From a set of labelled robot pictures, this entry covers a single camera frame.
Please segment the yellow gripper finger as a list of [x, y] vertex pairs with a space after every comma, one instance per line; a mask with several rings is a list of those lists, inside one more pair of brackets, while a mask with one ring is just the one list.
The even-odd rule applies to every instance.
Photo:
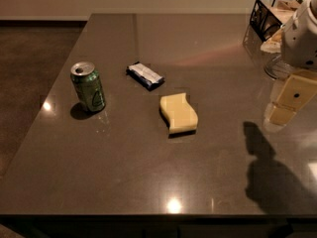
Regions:
[[284, 126], [294, 116], [295, 112], [293, 110], [279, 107], [274, 103], [270, 103], [267, 107], [267, 120], [272, 124]]
[[300, 69], [285, 81], [276, 103], [281, 107], [299, 111], [317, 94], [317, 73]]

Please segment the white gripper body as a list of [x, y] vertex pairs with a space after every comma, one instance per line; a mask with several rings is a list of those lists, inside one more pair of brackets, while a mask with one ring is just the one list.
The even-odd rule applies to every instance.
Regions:
[[281, 57], [294, 67], [317, 69], [317, 0], [304, 0], [284, 25]]

